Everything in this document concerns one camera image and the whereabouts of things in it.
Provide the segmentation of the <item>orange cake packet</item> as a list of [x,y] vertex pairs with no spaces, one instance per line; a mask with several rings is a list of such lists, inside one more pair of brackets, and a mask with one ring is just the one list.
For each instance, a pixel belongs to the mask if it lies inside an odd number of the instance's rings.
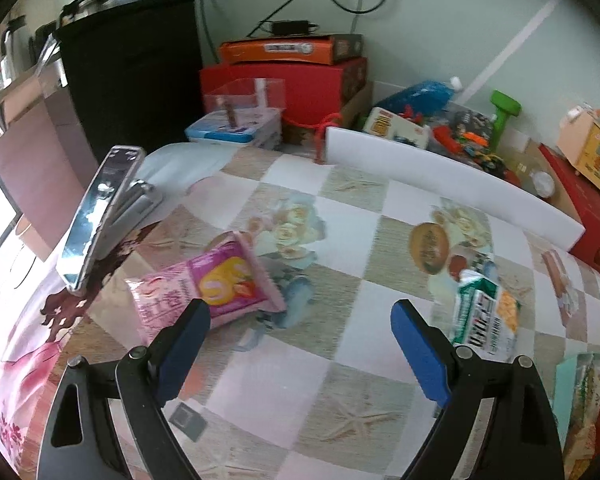
[[580,479],[600,454],[600,353],[578,356],[564,446],[565,477]]

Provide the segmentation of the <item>green white cracker packet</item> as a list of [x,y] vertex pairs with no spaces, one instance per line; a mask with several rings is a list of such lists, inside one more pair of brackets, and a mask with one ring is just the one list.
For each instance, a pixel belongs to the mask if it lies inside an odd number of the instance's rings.
[[520,303],[503,286],[474,271],[463,270],[456,289],[453,346],[468,346],[481,359],[513,359]]

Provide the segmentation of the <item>pink roll cake packet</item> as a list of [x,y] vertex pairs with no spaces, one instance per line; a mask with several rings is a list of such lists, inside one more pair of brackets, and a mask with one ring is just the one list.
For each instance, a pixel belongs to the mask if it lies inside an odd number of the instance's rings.
[[199,256],[125,283],[147,342],[173,325],[194,299],[208,304],[213,328],[251,312],[287,310],[250,239],[238,231],[224,233],[218,244]]

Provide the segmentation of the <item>teal shallow tray box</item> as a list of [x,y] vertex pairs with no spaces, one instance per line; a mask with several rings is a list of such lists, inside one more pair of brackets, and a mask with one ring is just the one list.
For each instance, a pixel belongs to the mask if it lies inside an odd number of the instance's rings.
[[553,412],[566,479],[581,479],[600,458],[600,352],[556,367]]

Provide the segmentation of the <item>large red gift box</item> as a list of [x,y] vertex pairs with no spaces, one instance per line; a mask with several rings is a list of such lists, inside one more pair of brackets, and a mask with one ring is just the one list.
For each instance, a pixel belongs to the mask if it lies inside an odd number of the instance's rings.
[[545,144],[541,144],[539,150],[554,170],[584,227],[570,254],[600,272],[600,191],[585,177],[577,176],[570,163],[554,150]]

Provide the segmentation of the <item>toy card box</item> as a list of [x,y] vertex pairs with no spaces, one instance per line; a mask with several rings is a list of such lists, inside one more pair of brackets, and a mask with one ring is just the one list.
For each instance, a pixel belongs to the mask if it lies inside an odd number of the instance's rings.
[[396,141],[426,150],[431,129],[416,125],[411,120],[374,107],[368,115],[363,131],[378,138]]

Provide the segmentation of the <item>blue water bottle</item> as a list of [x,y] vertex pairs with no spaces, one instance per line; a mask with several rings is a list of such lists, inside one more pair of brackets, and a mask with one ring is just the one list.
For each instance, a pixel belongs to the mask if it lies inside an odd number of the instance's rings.
[[463,84],[458,77],[452,77],[449,81],[425,80],[387,96],[375,106],[393,114],[403,114],[409,108],[414,115],[428,117],[445,108],[462,90]]

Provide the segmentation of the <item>green dumbbell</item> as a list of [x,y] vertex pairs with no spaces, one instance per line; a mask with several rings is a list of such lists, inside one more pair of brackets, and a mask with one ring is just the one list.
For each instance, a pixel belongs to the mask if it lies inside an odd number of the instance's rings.
[[494,90],[490,101],[495,107],[495,117],[492,122],[492,134],[489,141],[489,148],[494,152],[498,148],[504,133],[507,121],[511,117],[517,117],[521,112],[521,104],[507,94]]

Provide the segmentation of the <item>clear acrylic box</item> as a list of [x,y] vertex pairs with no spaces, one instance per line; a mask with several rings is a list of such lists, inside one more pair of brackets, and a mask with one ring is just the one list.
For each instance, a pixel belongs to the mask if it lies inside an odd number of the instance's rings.
[[275,150],[286,110],[283,79],[236,79],[204,95],[204,117],[185,129],[190,142],[227,143]]

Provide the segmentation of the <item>red box on left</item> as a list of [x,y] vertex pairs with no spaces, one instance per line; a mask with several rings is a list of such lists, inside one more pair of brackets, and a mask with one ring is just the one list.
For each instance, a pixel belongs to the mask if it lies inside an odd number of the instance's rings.
[[219,64],[200,71],[201,89],[210,93],[243,79],[275,79],[284,83],[287,116],[299,124],[317,124],[340,112],[367,82],[367,58],[335,65],[296,62]]

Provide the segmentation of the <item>black cabinet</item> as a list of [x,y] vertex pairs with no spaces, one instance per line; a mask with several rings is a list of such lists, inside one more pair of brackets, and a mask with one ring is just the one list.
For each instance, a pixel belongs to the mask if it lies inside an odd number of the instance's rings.
[[102,159],[114,144],[151,153],[201,118],[196,0],[112,0],[57,29],[71,101]]

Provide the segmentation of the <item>orange flat box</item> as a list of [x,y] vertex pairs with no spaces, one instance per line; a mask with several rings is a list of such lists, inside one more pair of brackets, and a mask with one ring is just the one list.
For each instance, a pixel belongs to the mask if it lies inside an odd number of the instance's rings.
[[219,48],[226,64],[309,63],[332,66],[363,55],[359,34],[268,37],[227,41]]

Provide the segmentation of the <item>yellow handled gift case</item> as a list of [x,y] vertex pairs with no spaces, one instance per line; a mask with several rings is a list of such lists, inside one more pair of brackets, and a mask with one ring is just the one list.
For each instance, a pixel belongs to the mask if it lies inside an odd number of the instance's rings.
[[556,144],[576,174],[600,191],[600,108],[577,105],[568,110]]

